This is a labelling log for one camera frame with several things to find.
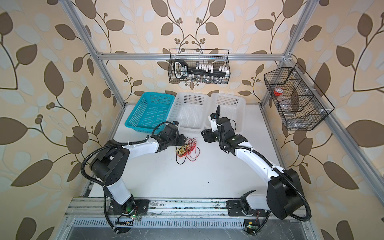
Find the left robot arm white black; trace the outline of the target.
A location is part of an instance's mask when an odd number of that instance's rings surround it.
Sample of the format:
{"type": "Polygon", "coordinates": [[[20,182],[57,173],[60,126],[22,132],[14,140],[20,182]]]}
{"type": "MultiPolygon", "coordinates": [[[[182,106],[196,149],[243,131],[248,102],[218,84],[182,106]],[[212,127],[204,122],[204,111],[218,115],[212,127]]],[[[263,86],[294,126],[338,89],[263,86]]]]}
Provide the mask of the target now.
{"type": "Polygon", "coordinates": [[[163,122],[142,141],[107,144],[89,154],[81,163],[84,178],[102,187],[105,197],[117,204],[122,215],[135,215],[138,211],[134,196],[124,183],[123,173],[129,160],[181,147],[186,137],[179,133],[179,122],[163,122]]]}

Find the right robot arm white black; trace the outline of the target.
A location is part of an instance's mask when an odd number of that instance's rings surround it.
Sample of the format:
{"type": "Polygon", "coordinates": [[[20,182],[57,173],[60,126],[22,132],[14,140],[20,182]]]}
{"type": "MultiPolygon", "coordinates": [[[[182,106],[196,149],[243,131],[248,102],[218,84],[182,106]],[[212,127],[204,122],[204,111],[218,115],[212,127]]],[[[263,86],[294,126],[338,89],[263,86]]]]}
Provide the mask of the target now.
{"type": "Polygon", "coordinates": [[[221,115],[221,107],[210,115],[211,128],[201,132],[206,143],[217,142],[222,151],[239,158],[254,170],[267,186],[264,194],[251,190],[241,196],[241,211],[252,216],[257,210],[264,210],[278,219],[292,217],[307,222],[312,217],[299,175],[293,169],[284,168],[269,161],[255,150],[242,135],[237,135],[231,121],[221,115]]]}

